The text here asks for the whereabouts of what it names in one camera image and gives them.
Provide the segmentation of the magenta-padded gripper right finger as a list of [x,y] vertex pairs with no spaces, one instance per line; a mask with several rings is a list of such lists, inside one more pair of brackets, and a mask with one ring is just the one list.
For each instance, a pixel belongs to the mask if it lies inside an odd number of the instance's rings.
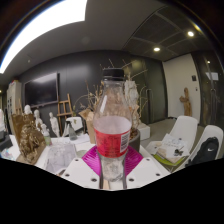
[[169,172],[147,152],[140,154],[132,147],[128,147],[124,161],[125,189],[140,188],[168,175]]

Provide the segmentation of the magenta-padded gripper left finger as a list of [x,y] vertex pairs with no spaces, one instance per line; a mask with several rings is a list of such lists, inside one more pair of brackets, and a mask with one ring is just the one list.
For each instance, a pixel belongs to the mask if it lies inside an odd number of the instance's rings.
[[97,147],[93,146],[82,158],[75,158],[63,173],[63,178],[84,188],[99,189],[101,163]]

